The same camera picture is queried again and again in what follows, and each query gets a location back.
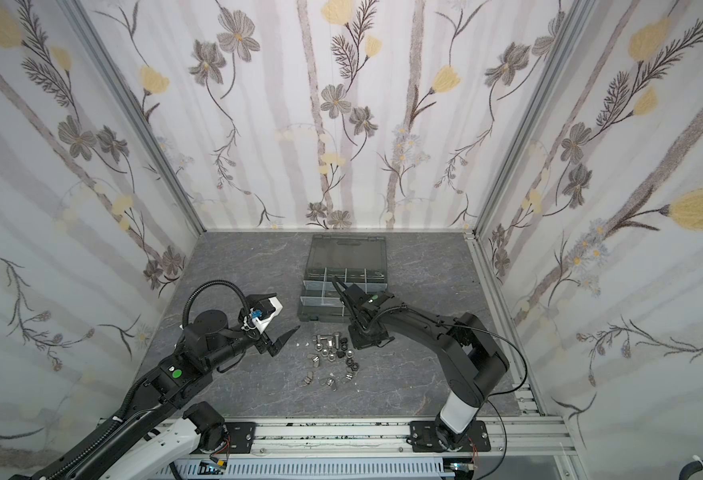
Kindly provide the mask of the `black nut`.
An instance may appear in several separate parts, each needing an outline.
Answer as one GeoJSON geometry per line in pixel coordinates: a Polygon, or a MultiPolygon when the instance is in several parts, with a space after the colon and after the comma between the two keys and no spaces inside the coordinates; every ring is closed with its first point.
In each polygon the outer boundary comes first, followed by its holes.
{"type": "Polygon", "coordinates": [[[353,372],[357,372],[357,370],[359,370],[359,363],[355,362],[352,358],[348,358],[346,364],[347,368],[353,372]]]}

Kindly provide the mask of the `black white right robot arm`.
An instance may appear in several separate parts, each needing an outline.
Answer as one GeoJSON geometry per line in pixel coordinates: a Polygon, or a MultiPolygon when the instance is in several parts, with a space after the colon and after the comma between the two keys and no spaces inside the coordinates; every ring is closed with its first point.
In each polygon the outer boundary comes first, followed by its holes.
{"type": "Polygon", "coordinates": [[[497,336],[479,317],[437,315],[417,309],[387,292],[367,293],[335,277],[332,284],[351,316],[349,332],[357,350],[391,343],[405,336],[433,351],[449,386],[449,397],[431,433],[413,432],[409,443],[425,451],[455,451],[469,437],[477,412],[509,371],[509,359],[497,336]]]}

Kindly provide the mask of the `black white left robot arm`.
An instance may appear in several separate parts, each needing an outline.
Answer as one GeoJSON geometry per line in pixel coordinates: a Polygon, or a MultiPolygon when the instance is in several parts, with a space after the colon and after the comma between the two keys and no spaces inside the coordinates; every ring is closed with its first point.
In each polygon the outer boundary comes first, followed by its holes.
{"type": "Polygon", "coordinates": [[[150,431],[185,408],[213,382],[220,366],[255,347],[277,356],[297,332],[293,328],[273,341],[249,314],[235,329],[220,310],[208,310],[183,327],[172,354],[137,380],[121,406],[92,433],[31,479],[98,479],[150,431]]]}

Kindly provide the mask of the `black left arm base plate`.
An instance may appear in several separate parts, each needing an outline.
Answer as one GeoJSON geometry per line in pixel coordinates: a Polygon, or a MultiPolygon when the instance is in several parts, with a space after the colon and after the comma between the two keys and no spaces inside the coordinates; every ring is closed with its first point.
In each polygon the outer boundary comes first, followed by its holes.
{"type": "Polygon", "coordinates": [[[227,422],[227,435],[220,453],[250,454],[255,440],[256,428],[256,422],[227,422]]]}

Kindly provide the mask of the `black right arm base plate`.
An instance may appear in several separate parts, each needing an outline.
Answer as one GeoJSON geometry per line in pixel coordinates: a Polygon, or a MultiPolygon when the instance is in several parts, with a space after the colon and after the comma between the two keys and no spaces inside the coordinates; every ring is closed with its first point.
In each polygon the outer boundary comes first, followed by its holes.
{"type": "Polygon", "coordinates": [[[415,453],[485,453],[491,451],[489,433],[483,421],[475,420],[459,434],[437,420],[412,421],[407,443],[415,453]]]}

